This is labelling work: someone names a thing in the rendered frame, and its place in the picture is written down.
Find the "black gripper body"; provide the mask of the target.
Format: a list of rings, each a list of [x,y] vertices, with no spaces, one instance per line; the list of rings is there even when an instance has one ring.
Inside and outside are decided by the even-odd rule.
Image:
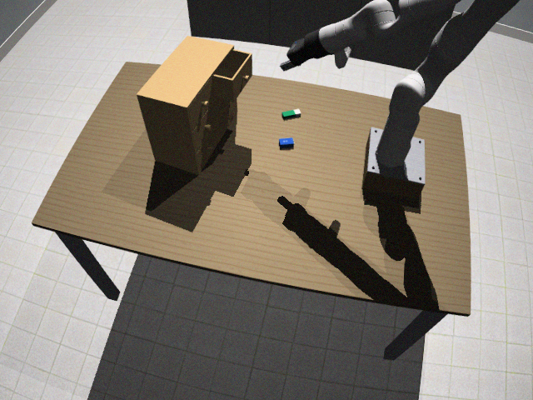
[[[340,43],[335,26],[336,23],[320,27],[308,33],[305,38],[295,41],[286,54],[292,64],[297,66],[312,58],[319,59],[334,54],[337,68],[345,67],[351,49]]]

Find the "small wooden chest of drawers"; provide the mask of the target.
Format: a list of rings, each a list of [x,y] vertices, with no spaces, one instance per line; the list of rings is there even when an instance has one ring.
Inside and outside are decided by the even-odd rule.
[[[218,121],[212,74],[232,49],[231,44],[187,36],[137,93],[155,161],[201,173],[188,107],[211,78]],[[219,143],[218,124],[217,135]]]

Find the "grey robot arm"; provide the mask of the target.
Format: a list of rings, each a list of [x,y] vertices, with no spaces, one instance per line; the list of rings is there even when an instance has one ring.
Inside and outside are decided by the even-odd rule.
[[[386,42],[410,26],[435,18],[461,0],[399,0],[396,20],[387,0],[369,2],[335,26],[345,47],[366,39],[368,22],[375,40]],[[474,0],[463,13],[451,18],[434,38],[426,60],[395,86],[389,115],[376,148],[384,166],[402,166],[420,121],[419,111],[429,102],[446,76],[471,53],[488,31],[520,0]],[[417,117],[418,114],[418,117]]]

